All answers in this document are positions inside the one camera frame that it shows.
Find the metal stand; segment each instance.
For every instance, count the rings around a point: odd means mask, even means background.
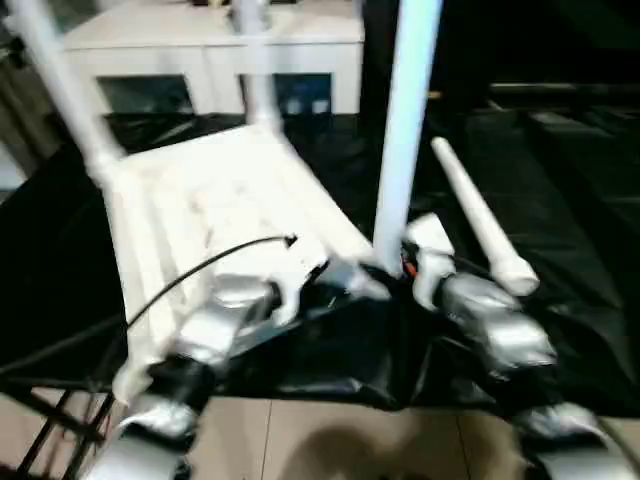
[[[100,433],[100,427],[113,406],[114,397],[111,394],[106,395],[93,419],[89,423],[83,423],[64,411],[73,395],[70,390],[66,390],[55,405],[32,393],[28,387],[3,385],[2,393],[47,418],[15,471],[18,478],[26,478],[29,475],[29,470],[56,425],[72,432],[76,437],[76,448],[64,473],[64,479],[75,478],[91,446],[104,443],[105,437]]]

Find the glass panel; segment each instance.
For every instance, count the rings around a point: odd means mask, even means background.
[[[193,113],[182,75],[99,77],[114,113]]]
[[[239,80],[245,100],[244,76]],[[274,82],[276,100],[283,115],[331,113],[330,73],[277,73]]]

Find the white plastic bar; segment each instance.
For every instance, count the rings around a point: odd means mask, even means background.
[[[373,246],[377,260],[399,274],[422,121],[427,105],[442,0],[402,0]]]
[[[271,76],[271,49],[266,44],[267,28],[263,14],[268,11],[268,0],[234,0],[234,9],[239,17],[240,31],[244,35],[247,62],[246,98],[247,121],[252,124],[280,126],[280,115],[276,108],[273,78]]]
[[[534,292],[539,284],[538,277],[531,265],[516,252],[449,142],[436,137],[431,146],[491,263],[493,278],[512,295],[525,296]]]
[[[104,168],[118,160],[122,151],[103,121],[90,110],[82,85],[65,59],[47,6],[42,0],[9,0],[9,7],[38,73],[82,151],[87,170],[102,182]]]

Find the black fabric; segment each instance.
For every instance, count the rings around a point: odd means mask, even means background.
[[[545,327],[559,354],[558,371],[544,380],[544,388],[601,414],[640,416],[633,351],[638,332],[632,308],[638,149],[624,140],[631,138],[625,132],[635,123],[625,123],[626,118],[613,122],[610,128],[622,132],[617,136],[594,126],[593,115],[602,112],[581,115],[590,123],[572,120],[569,131],[551,128],[540,117],[509,112],[474,114],[453,122],[431,116],[428,124],[430,132],[446,133],[451,139],[516,248],[540,276],[541,286],[526,308]],[[130,151],[218,131],[239,121],[111,119]],[[609,116],[602,121],[612,122]],[[353,118],[287,120],[285,131],[337,203],[371,235],[380,143],[365,141]],[[420,152],[411,217],[436,212],[457,254],[486,267],[426,140],[428,134]],[[20,279],[13,286],[5,282],[5,291],[14,297],[7,318],[24,318],[22,333],[7,337],[2,351],[6,361],[81,329],[82,321],[122,311],[102,199],[74,155],[52,162],[0,208],[3,225],[33,220],[2,239],[3,251],[14,252],[7,258],[7,271]],[[615,171],[610,168],[612,157]],[[589,167],[576,167],[585,158]],[[562,165],[574,174],[554,170]],[[582,174],[575,175],[576,170]],[[614,244],[604,243],[614,238]],[[624,261],[616,263],[615,255],[606,252],[624,252]],[[305,296],[301,326],[235,359],[217,394],[321,399],[387,410],[409,405],[473,407],[504,414],[505,400],[496,402],[472,381],[477,362],[448,323],[418,308],[408,284],[382,279],[393,291],[391,302],[354,301],[326,290]],[[63,321],[42,320],[49,316]],[[37,329],[41,333],[33,336]],[[124,347],[122,329],[117,334]],[[14,380],[74,381],[86,388],[87,370],[95,366],[104,340],[96,339]],[[515,395],[513,404],[526,404],[527,398],[518,397],[517,391],[509,395]]]
[[[100,192],[86,176],[77,150],[61,149],[11,195],[0,206],[0,225],[4,320],[0,364],[116,317],[112,328],[15,372],[11,381],[86,385],[113,338],[120,343],[122,361],[123,300],[109,224]]]

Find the cabinet door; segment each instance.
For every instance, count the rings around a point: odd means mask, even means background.
[[[101,114],[215,111],[199,47],[98,48],[67,54]]]

